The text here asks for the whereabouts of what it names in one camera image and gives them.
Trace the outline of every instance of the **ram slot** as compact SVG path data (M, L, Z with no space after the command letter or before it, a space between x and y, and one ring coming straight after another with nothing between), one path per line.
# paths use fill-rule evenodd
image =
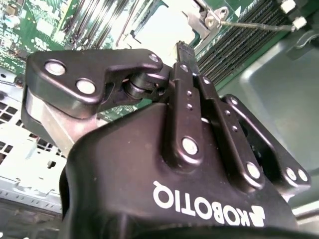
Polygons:
M280 25L289 22L277 2L273 0L256 2L238 21L268 25ZM246 60L258 52L276 34L278 33L259 29L228 28L198 61L201 74L209 77L214 84L220 83L240 68Z
M104 41L106 40L107 36L109 35L114 22L119 17L119 15L124 11L124 9L128 3L129 3L129 0L123 0L117 5L108 24L106 25L105 29L103 30L102 34L100 35L99 39L97 40L96 48L102 48L102 45L103 45Z
M87 10L83 20L81 21L81 23L79 24L79 26L77 27L76 31L75 31L75 46L79 45L81 38L83 37L83 35L86 34L87 28L89 27L89 22L90 21L95 21L95 18L93 17L93 13L94 11L97 11L98 8L98 4L99 2L101 2L100 0L94 0L92 2L92 4L90 5L89 9Z
M77 26L81 24L85 13L87 12L88 8L92 4L93 0L80 0L79 5L77 6L76 12L71 19L71 23L67 24L67 34L66 37L70 38L71 35L74 34Z
M92 25L91 29L88 31L87 36L83 39L83 43L85 44L86 48L90 48L92 46L93 39L102 25L104 17L108 13L108 11L111 9L112 4L113 4L112 0L107 0L105 2L102 8L102 11L100 11L98 15L98 19L95 21L94 25Z

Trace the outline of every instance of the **bolt head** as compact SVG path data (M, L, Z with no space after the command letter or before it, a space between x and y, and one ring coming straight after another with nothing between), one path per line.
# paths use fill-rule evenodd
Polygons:
M235 98L231 98L231 103L233 103L234 105L238 104L238 102L237 102L237 100Z
M49 61L44 65L44 68L52 75L61 76L65 73L65 67L59 63L54 61Z
M154 62L158 62L159 61L159 58L158 56L156 56L154 53L150 54L149 55L149 58L154 61Z
M210 80L206 76L204 76L203 78L204 78L205 84L210 84Z
M183 145L183 148L185 149L185 151L188 154L190 154L190 155L197 154L198 147L197 147L197 144L195 143L194 140L185 137L185 138L182 139L182 145Z
M92 82L85 79L79 80L76 83L76 87L80 92L85 93L87 95L90 95L95 92L95 85Z
M188 72L188 68L184 64L182 64L180 67L183 71Z
M293 180L293 181L296 181L297 180L297 176L295 174L295 172L291 169L291 168L287 168L286 169L286 173L288 175L288 177Z
M259 169L257 168L257 166L254 163L248 162L246 164L246 167L247 167L247 170L248 170L249 174L253 178L255 178L255 179L260 178L260 171L259 171Z
M308 181L308 177L307 177L307 175L305 174L304 171L302 171L301 169L299 169L299 170L298 170L298 174L299 174L299 177L300 177L303 181L305 181L305 182Z

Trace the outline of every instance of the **ventilation holes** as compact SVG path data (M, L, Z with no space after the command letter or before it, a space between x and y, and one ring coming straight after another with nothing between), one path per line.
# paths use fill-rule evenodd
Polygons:
M15 109L15 108L13 108L13 107L11 107L11 106L9 106L6 111L7 111L9 114L14 115L15 113L17 113L18 110Z
M5 158L6 158L6 155L3 153L0 153L0 164L2 164Z
M30 138L38 138L38 136L36 136L36 135L33 134L33 133L29 134L29 137L30 137Z
M9 115L9 114L7 114L7 113L2 113L2 114L0 115L0 119L1 119L2 121L9 122L11 118L12 118L12 116Z
M55 155L65 158L60 149L58 149L58 152Z
M37 142L37 148L50 152L52 147L53 147L52 144L48 143L47 141L43 140L42 138L39 138L39 140Z
M0 151L4 148L5 143L0 141Z
M7 107L5 103L0 102L0 110L4 110Z
M15 123L16 126L21 126L22 125L22 121L19 119L16 123Z
M5 153L10 153L10 151L13 149L13 146L11 145L7 145L7 147L5 148L4 152Z

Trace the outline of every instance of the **silver metal panel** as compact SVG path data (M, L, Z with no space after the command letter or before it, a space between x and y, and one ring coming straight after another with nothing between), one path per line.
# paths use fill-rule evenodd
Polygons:
M0 74L8 82L15 77L2 68ZM59 177L66 159L55 145L23 128L23 89L0 84L0 91L0 198L61 213Z

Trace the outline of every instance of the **motherboard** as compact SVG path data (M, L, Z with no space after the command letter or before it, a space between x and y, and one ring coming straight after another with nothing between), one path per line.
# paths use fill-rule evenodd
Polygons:
M209 26L208 16L213 13L228 22L289 24L281 2L0 0L0 67L18 79L8 82L1 74L0 83L21 87L26 59L35 51L147 48L173 65L172 51L183 41L194 48L201 73L218 88L285 33ZM149 103L144 100L136 106L120 106L102 115L112 121Z
M208 0L204 4L211 9L226 7L228 19L236 21L253 3L253 0ZM175 12L179 5L182 1L1 0L0 67L23 76L26 59L35 51L144 47L159 54L171 50L162 39L173 44L179 40L188 41L195 48L201 36L191 27L187 28L187 22L178 23ZM154 26L157 26L156 32L148 34ZM183 32L176 33L177 28L182 28ZM221 29L214 38L224 30ZM158 41L153 44L155 39L148 35L157 36ZM132 41L142 45L134 46ZM1 75L0 80L5 81L5 75ZM146 100L136 106L118 107L102 114L107 120L114 120L149 103Z

